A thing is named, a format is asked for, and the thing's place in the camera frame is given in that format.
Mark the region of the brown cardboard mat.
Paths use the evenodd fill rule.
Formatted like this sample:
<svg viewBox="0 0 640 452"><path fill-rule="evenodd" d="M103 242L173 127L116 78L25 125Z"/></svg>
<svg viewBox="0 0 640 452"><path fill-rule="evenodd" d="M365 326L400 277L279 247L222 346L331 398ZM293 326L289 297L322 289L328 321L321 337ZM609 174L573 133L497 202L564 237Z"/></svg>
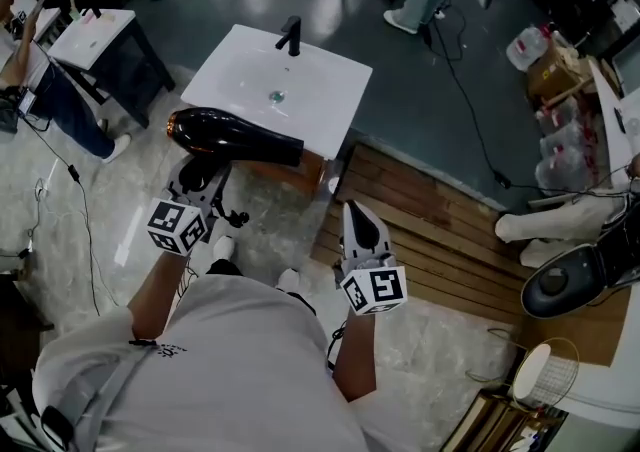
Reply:
<svg viewBox="0 0 640 452"><path fill-rule="evenodd" d="M608 291L595 303L561 317L526 317L518 341L532 347L551 338L565 338L576 346L581 362L610 367L624 328L631 292L629 287Z"/></svg>

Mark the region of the person's left white shoe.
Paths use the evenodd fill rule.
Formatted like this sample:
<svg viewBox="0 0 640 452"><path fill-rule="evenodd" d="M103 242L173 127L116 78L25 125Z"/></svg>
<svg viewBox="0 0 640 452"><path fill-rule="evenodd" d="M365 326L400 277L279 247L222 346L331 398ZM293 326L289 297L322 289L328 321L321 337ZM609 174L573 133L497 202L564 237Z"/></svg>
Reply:
<svg viewBox="0 0 640 452"><path fill-rule="evenodd" d="M215 243L213 248L213 256L215 261L230 261L235 252L235 240L228 236L221 236Z"/></svg>

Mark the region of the person's white shirt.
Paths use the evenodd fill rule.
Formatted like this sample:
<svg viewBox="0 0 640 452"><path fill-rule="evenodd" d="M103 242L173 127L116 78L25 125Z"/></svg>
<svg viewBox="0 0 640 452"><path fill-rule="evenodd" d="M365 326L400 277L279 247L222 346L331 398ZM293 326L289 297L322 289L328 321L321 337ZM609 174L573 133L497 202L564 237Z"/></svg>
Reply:
<svg viewBox="0 0 640 452"><path fill-rule="evenodd" d="M419 452L381 391L347 401L326 336L299 300L261 282L206 275L106 414L98 452Z"/></svg>

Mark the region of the white long panel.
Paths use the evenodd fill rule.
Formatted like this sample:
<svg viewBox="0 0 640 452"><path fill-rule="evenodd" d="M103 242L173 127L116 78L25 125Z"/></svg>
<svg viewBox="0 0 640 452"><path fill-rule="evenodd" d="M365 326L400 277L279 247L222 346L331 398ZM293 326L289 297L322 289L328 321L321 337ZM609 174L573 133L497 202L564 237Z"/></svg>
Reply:
<svg viewBox="0 0 640 452"><path fill-rule="evenodd" d="M619 99L598 64L588 59L603 116L610 181L616 190L628 189L630 178L625 168L640 154L640 87Z"/></svg>

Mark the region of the gold frame shelf rack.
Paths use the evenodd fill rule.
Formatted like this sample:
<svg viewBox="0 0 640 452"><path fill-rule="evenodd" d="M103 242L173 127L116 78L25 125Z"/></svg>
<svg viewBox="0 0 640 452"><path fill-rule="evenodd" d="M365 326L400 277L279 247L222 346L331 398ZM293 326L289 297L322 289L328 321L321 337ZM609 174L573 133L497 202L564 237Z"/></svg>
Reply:
<svg viewBox="0 0 640 452"><path fill-rule="evenodd" d="M536 452L563 421L543 409L480 390L439 452Z"/></svg>

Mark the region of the white rectangular sink top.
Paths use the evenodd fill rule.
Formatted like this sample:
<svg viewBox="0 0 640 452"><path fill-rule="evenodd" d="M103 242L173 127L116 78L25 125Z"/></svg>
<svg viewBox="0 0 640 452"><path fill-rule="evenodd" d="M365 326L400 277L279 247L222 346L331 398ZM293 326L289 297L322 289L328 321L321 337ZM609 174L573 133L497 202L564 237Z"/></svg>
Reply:
<svg viewBox="0 0 640 452"><path fill-rule="evenodd" d="M58 37L48 55L66 65L88 71L110 44L136 18L132 10L101 9L102 16L80 16Z"/></svg>

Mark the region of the white round disc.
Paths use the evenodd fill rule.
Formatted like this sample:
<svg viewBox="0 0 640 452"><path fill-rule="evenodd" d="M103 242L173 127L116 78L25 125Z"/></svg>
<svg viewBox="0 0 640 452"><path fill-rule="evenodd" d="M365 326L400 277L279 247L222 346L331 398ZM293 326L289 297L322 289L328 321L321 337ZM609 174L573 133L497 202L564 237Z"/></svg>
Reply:
<svg viewBox="0 0 640 452"><path fill-rule="evenodd" d="M526 354L512 384L515 399L525 399L532 394L550 355L551 347L547 343L537 345Z"/></svg>

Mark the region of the wooden vanity cabinet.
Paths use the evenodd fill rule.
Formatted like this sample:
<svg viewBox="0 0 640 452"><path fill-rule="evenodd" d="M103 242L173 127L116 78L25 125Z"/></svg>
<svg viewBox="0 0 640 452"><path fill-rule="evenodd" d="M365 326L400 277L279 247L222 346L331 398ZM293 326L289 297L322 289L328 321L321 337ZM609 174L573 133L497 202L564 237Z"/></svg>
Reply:
<svg viewBox="0 0 640 452"><path fill-rule="evenodd" d="M317 154L304 150L297 167L258 161L237 161L238 167L254 174L285 183L295 188L306 197L313 199L320 187L329 161Z"/></svg>

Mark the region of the white jug red label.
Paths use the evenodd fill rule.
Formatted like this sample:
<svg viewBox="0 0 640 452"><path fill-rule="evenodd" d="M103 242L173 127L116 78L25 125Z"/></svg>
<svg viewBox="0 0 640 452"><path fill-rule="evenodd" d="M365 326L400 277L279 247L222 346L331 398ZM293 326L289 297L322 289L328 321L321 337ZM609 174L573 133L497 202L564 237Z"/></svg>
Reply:
<svg viewBox="0 0 640 452"><path fill-rule="evenodd" d="M517 35L507 46L506 56L512 65L526 72L548 49L550 30L547 25L531 25Z"/></svg>

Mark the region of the black hair dryer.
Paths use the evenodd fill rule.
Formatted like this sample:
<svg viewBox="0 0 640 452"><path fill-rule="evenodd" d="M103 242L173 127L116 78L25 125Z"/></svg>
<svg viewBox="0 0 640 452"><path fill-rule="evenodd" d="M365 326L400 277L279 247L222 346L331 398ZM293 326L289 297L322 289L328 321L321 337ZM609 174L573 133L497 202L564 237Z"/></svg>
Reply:
<svg viewBox="0 0 640 452"><path fill-rule="evenodd" d="M257 161L290 167L300 164L304 142L255 125L229 112L193 107L171 114L167 136L190 154L179 181L204 189L233 161Z"/></svg>

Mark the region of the person's black trousers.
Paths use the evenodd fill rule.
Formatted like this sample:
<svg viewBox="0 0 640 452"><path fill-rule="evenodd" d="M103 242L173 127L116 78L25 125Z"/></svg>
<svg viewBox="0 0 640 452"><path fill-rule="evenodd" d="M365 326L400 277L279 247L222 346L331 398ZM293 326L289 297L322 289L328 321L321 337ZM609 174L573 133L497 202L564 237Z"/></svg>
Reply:
<svg viewBox="0 0 640 452"><path fill-rule="evenodd" d="M219 259L214 261L209 270L206 272L207 275L224 275L224 276L239 276L242 277L243 274L240 269L230 260ZM285 290L285 293L290 295L291 297L299 300L303 303L314 315L317 315L316 310L298 293Z"/></svg>

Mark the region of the clear large water bottle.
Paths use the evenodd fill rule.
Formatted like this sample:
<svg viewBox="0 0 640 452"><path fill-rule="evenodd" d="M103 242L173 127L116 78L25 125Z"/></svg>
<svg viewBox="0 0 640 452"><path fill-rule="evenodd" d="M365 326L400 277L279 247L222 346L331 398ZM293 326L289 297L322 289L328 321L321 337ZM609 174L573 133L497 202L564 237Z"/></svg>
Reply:
<svg viewBox="0 0 640 452"><path fill-rule="evenodd" d="M565 131L564 129L559 130L541 138L539 141L540 152L543 158L550 158L569 148L584 152L588 146L589 142L587 139L573 129L569 131Z"/></svg>
<svg viewBox="0 0 640 452"><path fill-rule="evenodd" d="M535 118L543 137L549 136L572 120L580 116L579 107L568 101L562 102L554 108L541 108L535 112Z"/></svg>
<svg viewBox="0 0 640 452"><path fill-rule="evenodd" d="M595 183L593 169L583 152L575 148L544 157L535 168L535 178L547 196L583 191Z"/></svg>

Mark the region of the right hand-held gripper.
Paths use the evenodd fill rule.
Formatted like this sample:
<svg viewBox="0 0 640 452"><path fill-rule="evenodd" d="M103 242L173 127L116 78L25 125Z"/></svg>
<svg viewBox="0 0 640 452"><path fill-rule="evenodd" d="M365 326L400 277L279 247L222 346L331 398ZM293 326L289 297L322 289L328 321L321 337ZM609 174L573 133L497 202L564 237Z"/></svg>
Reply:
<svg viewBox="0 0 640 452"><path fill-rule="evenodd" d="M405 268L396 263L386 224L348 200L342 209L343 260L333 266L337 287L356 315L389 312L407 302Z"/></svg>

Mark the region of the wooden slat platform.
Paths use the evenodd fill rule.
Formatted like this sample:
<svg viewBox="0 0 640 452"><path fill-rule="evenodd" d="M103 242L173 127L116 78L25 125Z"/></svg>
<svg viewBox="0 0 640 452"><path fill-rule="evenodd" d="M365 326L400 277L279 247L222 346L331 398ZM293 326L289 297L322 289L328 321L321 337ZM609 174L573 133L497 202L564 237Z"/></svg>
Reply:
<svg viewBox="0 0 640 452"><path fill-rule="evenodd" d="M314 260L332 265L341 250L342 205L353 199L388 227L411 296L505 324L524 311L529 269L520 248L494 234L487 205L369 146L354 147L313 245Z"/></svg>

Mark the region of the white washbasin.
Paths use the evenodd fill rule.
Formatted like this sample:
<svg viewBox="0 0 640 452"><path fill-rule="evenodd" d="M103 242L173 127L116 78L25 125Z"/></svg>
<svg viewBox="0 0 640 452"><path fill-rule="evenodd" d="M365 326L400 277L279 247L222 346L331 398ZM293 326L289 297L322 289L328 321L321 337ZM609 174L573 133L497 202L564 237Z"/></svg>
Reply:
<svg viewBox="0 0 640 452"><path fill-rule="evenodd" d="M305 149L336 158L372 68L307 43L291 57L275 48L276 34L235 24L181 95L195 107L214 107L300 139ZM285 99L269 100L272 91Z"/></svg>

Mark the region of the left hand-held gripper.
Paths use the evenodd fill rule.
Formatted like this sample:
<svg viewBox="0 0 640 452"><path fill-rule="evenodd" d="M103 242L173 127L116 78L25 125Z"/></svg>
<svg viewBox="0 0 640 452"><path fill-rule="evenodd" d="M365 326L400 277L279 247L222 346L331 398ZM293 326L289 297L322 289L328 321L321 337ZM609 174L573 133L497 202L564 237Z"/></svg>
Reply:
<svg viewBox="0 0 640 452"><path fill-rule="evenodd" d="M166 252L188 256L199 241L208 243L214 226L224 219L234 228L249 221L249 214L222 205L222 194L231 173L228 162L207 165L199 193L198 159L187 155L170 171L166 189L154 198L147 216L146 231L154 245Z"/></svg>

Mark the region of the small black screen device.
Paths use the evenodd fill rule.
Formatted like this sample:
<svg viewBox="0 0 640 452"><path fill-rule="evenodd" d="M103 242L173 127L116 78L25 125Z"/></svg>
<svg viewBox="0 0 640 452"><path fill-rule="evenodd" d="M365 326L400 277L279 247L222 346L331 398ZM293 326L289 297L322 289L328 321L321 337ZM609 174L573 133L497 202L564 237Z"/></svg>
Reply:
<svg viewBox="0 0 640 452"><path fill-rule="evenodd" d="M26 117L34 106L37 96L28 88L21 88L16 102L16 111L22 117Z"/></svg>

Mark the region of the brown cardboard box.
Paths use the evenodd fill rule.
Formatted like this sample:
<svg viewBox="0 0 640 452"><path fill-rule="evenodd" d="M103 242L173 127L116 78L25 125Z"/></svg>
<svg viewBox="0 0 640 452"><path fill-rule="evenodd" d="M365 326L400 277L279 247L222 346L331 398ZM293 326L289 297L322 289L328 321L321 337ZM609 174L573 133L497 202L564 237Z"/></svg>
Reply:
<svg viewBox="0 0 640 452"><path fill-rule="evenodd" d="M586 57L574 48L552 42L527 70L527 95L532 101L550 100L591 76Z"/></svg>

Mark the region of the person's left forearm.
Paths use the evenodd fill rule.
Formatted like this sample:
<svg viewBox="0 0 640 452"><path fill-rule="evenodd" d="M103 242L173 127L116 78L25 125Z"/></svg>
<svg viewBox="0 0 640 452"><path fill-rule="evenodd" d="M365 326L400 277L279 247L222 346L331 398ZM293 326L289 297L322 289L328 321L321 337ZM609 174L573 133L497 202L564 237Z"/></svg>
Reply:
<svg viewBox="0 0 640 452"><path fill-rule="evenodd" d="M127 308L132 317L132 336L136 340L155 340L170 325L175 299L187 269L189 257L162 252L145 277Z"/></svg>

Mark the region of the white rounded cabinet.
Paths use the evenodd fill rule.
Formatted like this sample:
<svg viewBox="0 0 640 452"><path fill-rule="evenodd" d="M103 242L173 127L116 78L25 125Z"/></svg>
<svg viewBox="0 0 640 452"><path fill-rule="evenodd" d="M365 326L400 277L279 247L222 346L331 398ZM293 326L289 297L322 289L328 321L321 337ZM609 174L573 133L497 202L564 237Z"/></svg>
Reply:
<svg viewBox="0 0 640 452"><path fill-rule="evenodd" d="M640 287L631 288L621 338L608 368L582 364L558 407L611 426L640 429Z"/></svg>

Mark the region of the person's right forearm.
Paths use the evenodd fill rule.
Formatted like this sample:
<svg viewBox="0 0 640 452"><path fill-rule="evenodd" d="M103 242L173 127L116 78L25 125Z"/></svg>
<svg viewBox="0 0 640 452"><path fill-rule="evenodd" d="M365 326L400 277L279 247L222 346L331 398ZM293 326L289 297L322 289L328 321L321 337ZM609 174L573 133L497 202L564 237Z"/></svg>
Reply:
<svg viewBox="0 0 640 452"><path fill-rule="evenodd" d="M349 311L332 377L347 402L376 390L374 315Z"/></svg>

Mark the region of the dark wooden cabinet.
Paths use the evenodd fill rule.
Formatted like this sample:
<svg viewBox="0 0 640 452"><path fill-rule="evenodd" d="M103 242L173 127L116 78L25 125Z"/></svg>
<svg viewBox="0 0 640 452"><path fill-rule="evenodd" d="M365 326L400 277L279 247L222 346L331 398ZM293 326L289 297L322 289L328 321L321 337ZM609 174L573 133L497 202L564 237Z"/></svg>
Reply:
<svg viewBox="0 0 640 452"><path fill-rule="evenodd" d="M0 274L0 382L4 383L35 367L41 334L54 329L22 295L16 281L13 275Z"/></svg>

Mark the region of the white ceramic pedestal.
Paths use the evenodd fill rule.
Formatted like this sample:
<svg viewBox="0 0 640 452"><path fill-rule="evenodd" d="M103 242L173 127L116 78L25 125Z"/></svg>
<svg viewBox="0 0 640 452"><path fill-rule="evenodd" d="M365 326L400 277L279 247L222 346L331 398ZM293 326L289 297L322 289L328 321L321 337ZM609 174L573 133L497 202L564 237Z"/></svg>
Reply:
<svg viewBox="0 0 640 452"><path fill-rule="evenodd" d="M527 241L520 263L539 268L575 246L595 242L624 215L632 201L630 195L580 196L552 210L504 214L495 224L495 234L505 243Z"/></svg>

